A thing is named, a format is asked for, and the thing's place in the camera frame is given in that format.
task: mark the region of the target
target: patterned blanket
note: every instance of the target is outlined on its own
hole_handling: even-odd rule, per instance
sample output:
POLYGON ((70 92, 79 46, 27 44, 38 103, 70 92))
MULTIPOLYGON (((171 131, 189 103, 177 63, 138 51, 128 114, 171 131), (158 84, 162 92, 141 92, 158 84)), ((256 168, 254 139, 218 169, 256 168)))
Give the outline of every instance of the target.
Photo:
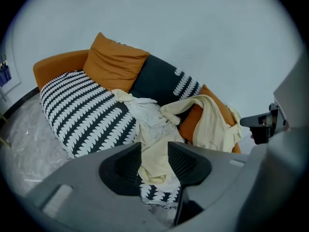
MULTIPOLYGON (((172 90, 175 96, 185 99, 197 94, 199 85, 194 83, 192 90, 191 78, 178 70, 175 77, 179 78, 172 90)), ((71 158, 130 144, 136 138, 136 120, 127 107, 83 71, 67 72, 48 82, 41 90, 41 104, 55 137, 71 158)), ((140 188, 144 203, 177 208, 179 188, 161 192, 141 179, 140 188)))

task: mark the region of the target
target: white cloth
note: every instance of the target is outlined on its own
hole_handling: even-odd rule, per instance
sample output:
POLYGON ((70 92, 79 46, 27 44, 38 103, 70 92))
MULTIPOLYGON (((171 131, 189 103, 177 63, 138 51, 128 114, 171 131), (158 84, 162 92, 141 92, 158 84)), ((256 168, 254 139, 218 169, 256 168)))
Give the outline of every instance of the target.
POLYGON ((155 100, 135 98, 120 89, 112 93, 136 119, 135 142, 141 142, 140 177, 162 191, 173 191, 180 183, 169 165, 168 142, 183 142, 176 125, 162 115, 155 100))
POLYGON ((237 121, 230 126, 224 118, 214 100, 207 95, 197 95, 182 101, 176 101, 161 107, 162 114, 174 124, 180 119, 175 116, 189 109, 193 104, 203 108, 203 114, 193 133, 193 145, 224 152, 232 149, 241 139, 240 115, 235 109, 229 108, 237 121))

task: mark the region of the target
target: orange pillow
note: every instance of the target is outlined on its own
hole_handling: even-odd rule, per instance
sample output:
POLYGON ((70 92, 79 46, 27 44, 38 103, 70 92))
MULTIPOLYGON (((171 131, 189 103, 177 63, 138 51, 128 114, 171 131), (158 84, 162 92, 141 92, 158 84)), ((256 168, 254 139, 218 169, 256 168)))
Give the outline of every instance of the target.
POLYGON ((148 56, 149 52, 116 43, 99 33, 83 71, 108 90, 119 88, 129 92, 148 56))
MULTIPOLYGON (((204 84, 200 95, 208 95, 210 96, 214 102, 217 104, 226 124, 230 126, 236 125, 236 120, 234 119, 231 111, 212 93, 207 86, 204 84)), ((193 141, 193 132, 195 127, 197 126, 197 123, 201 119, 203 114, 203 109, 199 105, 194 105, 192 110, 190 111, 188 117, 183 121, 183 123, 180 125, 179 133, 180 135, 187 139, 190 143, 193 141)), ((241 153, 240 147, 238 143, 235 144, 232 152, 234 153, 241 153)))

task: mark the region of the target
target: sofa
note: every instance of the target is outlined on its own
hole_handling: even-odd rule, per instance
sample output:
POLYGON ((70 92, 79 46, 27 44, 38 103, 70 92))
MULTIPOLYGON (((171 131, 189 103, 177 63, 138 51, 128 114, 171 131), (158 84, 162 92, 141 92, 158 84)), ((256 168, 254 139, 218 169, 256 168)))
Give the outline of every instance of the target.
MULTIPOLYGON (((127 107, 84 71, 90 50, 52 56, 37 62, 34 75, 42 111, 50 128, 73 159, 118 145, 133 143, 136 120, 127 107)), ((129 90, 134 97, 151 98, 159 106, 199 94, 201 85, 167 62, 148 55, 129 90)), ((184 120, 190 110, 180 114, 184 120)), ((145 204, 178 206, 179 188, 166 193, 139 179, 145 204)))

